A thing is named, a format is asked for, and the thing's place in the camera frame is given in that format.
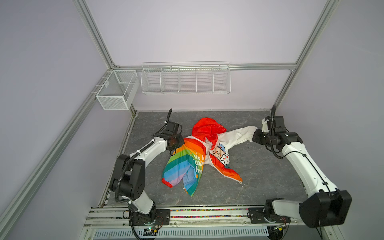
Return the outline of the colourful rainbow kids jacket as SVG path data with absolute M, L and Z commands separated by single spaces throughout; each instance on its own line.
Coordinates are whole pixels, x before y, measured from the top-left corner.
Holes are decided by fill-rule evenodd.
M 180 182 L 191 197 L 197 190 L 204 166 L 216 169 L 223 177 L 243 183 L 241 176 L 229 167 L 229 150 L 239 144 L 251 142 L 256 126 L 233 131 L 211 118 L 200 119 L 193 127 L 192 134 L 184 138 L 184 144 L 176 150 L 167 162 L 162 183 L 172 188 Z

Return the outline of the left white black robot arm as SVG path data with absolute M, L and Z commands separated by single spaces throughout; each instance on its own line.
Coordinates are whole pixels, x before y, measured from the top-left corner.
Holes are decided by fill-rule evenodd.
M 155 203 L 145 192 L 146 167 L 165 151 L 174 155 L 183 144 L 181 134 L 161 134 L 136 152 L 118 156 L 109 185 L 110 191 L 115 194 L 115 202 L 127 203 L 131 211 L 149 215 Z

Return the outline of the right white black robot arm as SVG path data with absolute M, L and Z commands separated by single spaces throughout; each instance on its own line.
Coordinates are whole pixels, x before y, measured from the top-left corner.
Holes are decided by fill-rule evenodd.
M 308 198 L 303 202 L 270 199 L 265 214 L 301 220 L 309 228 L 342 225 L 346 221 L 352 196 L 329 180 L 294 132 L 264 133 L 257 129 L 253 142 L 270 147 L 278 159 L 287 159 L 297 172 Z

